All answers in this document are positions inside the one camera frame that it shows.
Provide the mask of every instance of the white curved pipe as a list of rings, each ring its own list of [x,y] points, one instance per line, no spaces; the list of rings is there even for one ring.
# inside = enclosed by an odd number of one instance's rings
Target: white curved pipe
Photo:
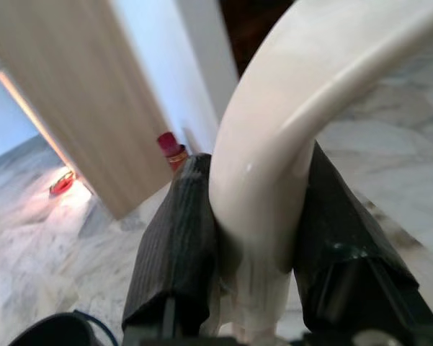
[[[285,307],[315,135],[432,36],[433,0],[300,0],[254,56],[210,170],[215,217],[237,247],[223,278],[231,319],[249,339]]]

